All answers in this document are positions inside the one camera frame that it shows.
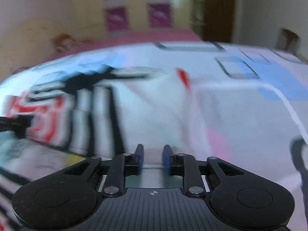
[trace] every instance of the black stripe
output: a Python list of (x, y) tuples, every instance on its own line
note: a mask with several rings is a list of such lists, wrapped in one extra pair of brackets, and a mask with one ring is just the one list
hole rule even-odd
[(246, 62), (244, 62), (241, 58), (238, 58), (239, 60), (241, 60), (254, 74), (253, 75), (249, 75), (249, 77), (247, 77), (247, 74), (230, 74), (224, 67), (224, 65), (222, 64), (222, 62), (218, 59), (218, 58), (214, 58), (215, 61), (219, 64), (220, 68), (222, 69), (222, 71), (229, 76), (232, 79), (260, 79), (260, 77), (258, 76), (258, 74), (252, 69), (252, 67), (250, 67)]
[(90, 109), (91, 111), (88, 113), (88, 123), (89, 123), (89, 129), (90, 129), (90, 136), (88, 141), (88, 157), (94, 156), (94, 123), (93, 123), (93, 104), (94, 104), (94, 96), (92, 91), (92, 97), (90, 99)]
[(48, 92), (51, 92), (51, 91), (54, 91), (54, 90), (62, 91), (62, 88), (64, 88), (64, 87), (65, 87), (65, 84), (63, 86), (58, 86), (58, 87), (56, 87), (56, 86), (49, 87), (49, 88), (46, 87), (44, 90), (41, 88), (41, 86), (37, 90), (33, 89), (33, 87), (32, 87), (30, 92), (34, 95), (38, 95), (39, 93), (48, 93)]
[(5, 216), (7, 215), (7, 211), (1, 205), (0, 205), (0, 212)]
[(215, 42), (215, 41), (210, 41), (210, 43), (212, 43), (214, 46), (216, 46), (219, 50), (225, 51), (224, 47), (221, 46), (220, 44), (218, 44), (217, 42)]
[(131, 76), (117, 76), (106, 78), (106, 80), (125, 80), (125, 79), (146, 79), (149, 78), (149, 75), (131, 75)]
[(13, 119), (8, 117), (0, 117), (0, 132), (12, 130)]
[[(248, 56), (248, 55), (247, 55), (245, 52), (243, 52), (242, 50), (239, 49), (239, 51), (241, 51), (243, 55), (245, 55), (248, 59), (250, 59), (250, 60), (253, 61), (254, 63), (258, 63), (258, 62), (255, 62), (250, 56)], [(261, 56), (263, 59), (265, 59), (269, 64), (271, 64), (263, 55), (261, 55), (261, 54), (259, 54), (259, 53), (258, 53), (258, 55)]]
[(109, 91), (109, 113), (110, 113), (110, 121), (113, 134), (114, 152), (115, 155), (119, 155), (125, 153), (125, 151), (118, 123), (114, 92), (112, 87), (106, 87), (106, 89)]
[(295, 169), (301, 174), (301, 191), (303, 193), (303, 202), (305, 207), (306, 223), (308, 225), (308, 170), (302, 156), (302, 151), (307, 145), (303, 138), (295, 139), (291, 143), (291, 157)]
[(154, 43), (154, 45), (156, 47), (158, 47), (159, 49), (166, 49), (167, 48), (165, 45), (162, 45), (161, 43)]
[(8, 192), (6, 189), (0, 186), (0, 194), (8, 198), (9, 200), (12, 200), (13, 194)]
[(14, 229), (15, 231), (21, 230), (21, 226), (19, 226), (15, 221), (9, 218), (8, 224)]
[(300, 62), (298, 62), (298, 61), (293, 61), (293, 60), (289, 60), (288, 58), (285, 58), (285, 57), (283, 57), (282, 55), (278, 54), (275, 50), (273, 50), (273, 49), (269, 49), (269, 50), (270, 50), (271, 52), (273, 52), (274, 54), (278, 55), (280, 58), (286, 60), (286, 61), (289, 61), (289, 62), (292, 62), (292, 63), (297, 63), (297, 64), (307, 65), (306, 63), (302, 62), (301, 60), (300, 60)]
[(7, 216), (7, 211), (0, 205), (0, 212), (5, 215), (8, 219), (8, 224), (14, 230), (20, 230), (21, 226), (19, 226), (15, 221), (13, 221), (9, 216)]
[(36, 98), (29, 96), (28, 98), (29, 98), (29, 102), (41, 102), (41, 101), (47, 101), (47, 100), (61, 97), (61, 96), (65, 96), (65, 93), (62, 93), (62, 94), (54, 93), (48, 96), (41, 95), (41, 96), (37, 96)]
[(5, 178), (9, 179), (10, 181), (13, 181), (14, 183), (17, 183), (19, 185), (26, 185), (27, 183), (31, 182), (25, 177), (22, 177), (18, 174), (11, 173), (4, 168), (0, 167), (0, 175), (4, 176)]

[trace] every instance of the crosshair marking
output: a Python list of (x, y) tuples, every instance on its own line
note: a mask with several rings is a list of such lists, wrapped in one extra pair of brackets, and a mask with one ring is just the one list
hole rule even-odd
[(154, 195), (159, 194), (159, 192), (157, 192), (157, 191), (153, 190), (153, 191), (151, 191), (151, 192), (150, 192), (150, 194), (154, 196)]

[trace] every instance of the red pattern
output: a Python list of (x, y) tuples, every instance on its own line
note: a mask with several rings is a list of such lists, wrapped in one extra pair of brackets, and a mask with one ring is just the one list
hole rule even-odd
[(190, 90), (190, 81), (188, 74), (185, 70), (183, 69), (177, 69), (178, 76), (180, 77), (181, 81), (184, 83), (185, 87)]
[(27, 136), (31, 139), (49, 144), (57, 134), (60, 118), (59, 112), (63, 110), (64, 98), (56, 97), (51, 101), (49, 100), (47, 104), (28, 106), (27, 95), (27, 92), (23, 92), (22, 96), (10, 96), (6, 116), (13, 118), (19, 113), (33, 113), (34, 125), (27, 130)]

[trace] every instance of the white cable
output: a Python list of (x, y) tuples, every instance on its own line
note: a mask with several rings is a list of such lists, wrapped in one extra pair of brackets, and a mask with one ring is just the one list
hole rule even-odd
[(289, 111), (292, 120), (298, 126), (299, 132), (301, 133), (301, 136), (303, 137), (306, 145), (308, 145), (308, 133), (303, 123), (299, 119), (297, 113), (295, 112), (294, 108), (292, 107), (290, 102), (287, 100), (287, 98), (284, 96), (284, 94), (279, 89), (275, 88), (274, 86), (268, 83), (265, 83), (265, 82), (254, 82), (254, 81), (208, 82), (202, 86), (209, 88), (209, 89), (223, 89), (223, 90), (264, 88), (264, 89), (273, 91), (282, 100), (283, 104)]
[(162, 169), (162, 168), (164, 168), (164, 165), (161, 164), (161, 163), (143, 164), (142, 168), (156, 168), (156, 169)]

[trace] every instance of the pink poster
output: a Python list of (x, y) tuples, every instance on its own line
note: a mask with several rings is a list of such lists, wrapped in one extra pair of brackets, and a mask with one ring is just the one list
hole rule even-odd
[(125, 8), (113, 8), (106, 10), (108, 31), (128, 29)]
[(171, 27), (170, 4), (149, 4), (149, 20), (151, 28)]

